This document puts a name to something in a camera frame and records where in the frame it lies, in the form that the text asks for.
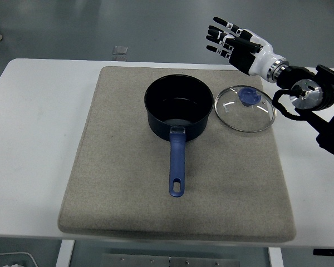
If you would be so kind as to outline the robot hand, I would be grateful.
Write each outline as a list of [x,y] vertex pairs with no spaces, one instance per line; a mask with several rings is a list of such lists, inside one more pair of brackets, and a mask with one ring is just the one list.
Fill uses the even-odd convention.
[[214,17],[213,21],[224,29],[208,27],[206,38],[213,44],[207,45],[207,50],[222,56],[239,71],[274,82],[276,72],[289,65],[283,56],[273,52],[269,42],[254,32],[219,17]]

